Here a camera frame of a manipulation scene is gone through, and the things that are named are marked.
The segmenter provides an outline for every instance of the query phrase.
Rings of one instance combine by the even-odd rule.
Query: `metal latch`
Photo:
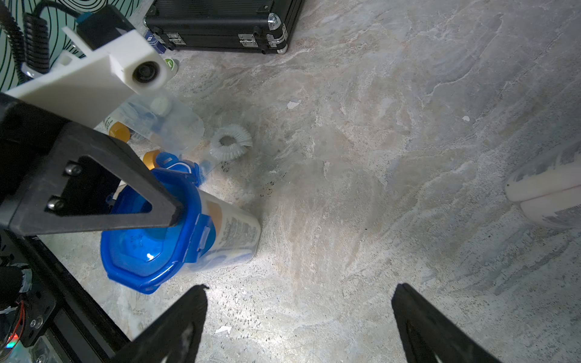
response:
[[[170,42],[176,45],[186,45],[182,37],[180,37],[179,33],[166,33],[167,37],[170,39]]]
[[[258,48],[258,43],[254,38],[254,34],[238,34],[240,43],[247,48]]]
[[[286,32],[286,25],[283,24],[282,25],[282,35],[280,38],[275,39],[272,34],[267,34],[266,40],[268,41],[268,45],[270,46],[270,48],[276,48],[277,45],[284,42],[288,37],[289,37],[289,35]]]

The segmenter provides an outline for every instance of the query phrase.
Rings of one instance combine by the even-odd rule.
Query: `cable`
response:
[[[79,15],[81,14],[78,11],[69,8],[68,6],[66,6],[64,4],[61,4],[60,2],[49,1],[49,0],[42,0],[34,8],[33,15],[35,17],[40,17],[40,14],[44,10],[44,8],[55,8],[55,9],[59,9],[60,11],[65,12],[65,13],[67,13],[70,16],[75,17],[75,18],[76,17],[79,17]]]
[[[8,351],[8,353],[5,356],[2,356],[2,353],[4,353],[4,349],[6,349],[6,347],[8,346],[8,344],[10,343],[10,341],[15,337],[16,334],[16,329],[18,329],[18,325],[20,325],[20,333],[18,335],[16,335],[18,337],[18,340],[20,341],[21,337],[22,337],[22,333],[24,332],[24,322],[26,321],[26,309],[24,307],[24,301],[21,300],[20,301],[20,312],[18,313],[18,319],[15,320],[15,325],[14,325],[14,329],[10,329],[10,331],[12,331],[11,334],[8,335],[8,338],[4,341],[4,343],[2,344],[2,347],[0,348],[0,362],[5,360],[8,356],[10,356],[10,353],[12,352],[12,350]]]
[[[12,58],[14,59],[14,66],[16,68],[16,75],[18,76],[18,83],[22,84],[28,81],[28,77],[20,69],[22,63],[24,63],[24,37],[22,36],[22,31],[20,27],[12,17],[10,10],[4,4],[4,1],[0,1],[0,25],[6,31],[8,40],[10,42],[10,48],[12,50]]]
[[[40,17],[45,8],[55,8],[75,18],[80,15],[80,13],[68,8],[66,5],[49,0],[40,1],[32,14],[24,15],[25,63],[29,69],[41,74],[46,74],[51,69],[52,55],[49,50],[50,34],[48,23]]]

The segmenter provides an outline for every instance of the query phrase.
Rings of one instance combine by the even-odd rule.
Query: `black suitcase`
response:
[[[155,0],[145,26],[170,49],[284,54],[304,0]]]

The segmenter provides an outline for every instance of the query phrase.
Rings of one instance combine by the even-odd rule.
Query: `patterned wall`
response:
[[[23,9],[27,13],[31,13],[36,4],[40,0],[2,0],[12,12],[12,16],[18,22],[22,29],[22,13]],[[129,17],[134,10],[139,6],[140,0],[56,0],[66,6],[75,9],[79,12],[94,12],[102,8],[106,3],[116,6],[123,15]],[[62,27],[68,26],[75,29],[76,25],[74,18],[54,8],[46,8],[42,12],[43,19],[48,22],[50,35],[50,49],[51,49],[51,65],[59,56],[62,49],[84,57],[84,55],[73,47],[70,39],[65,36]],[[6,33],[2,32],[0,35],[0,49],[2,51],[2,63],[0,66],[0,91],[5,91],[9,88],[15,87],[18,84],[16,77],[16,69],[14,61],[12,60],[12,51],[6,37]]]

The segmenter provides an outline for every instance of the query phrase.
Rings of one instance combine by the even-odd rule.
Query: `bolt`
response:
[[[64,172],[73,177],[76,177],[83,172],[83,168],[79,164],[69,163],[64,167]]]
[[[64,201],[61,198],[52,197],[49,199],[48,203],[46,204],[46,207],[54,211],[61,210],[62,208],[64,208]]]
[[[38,329],[42,326],[42,317],[38,317],[36,319],[32,319],[30,321],[30,327],[33,329]]]

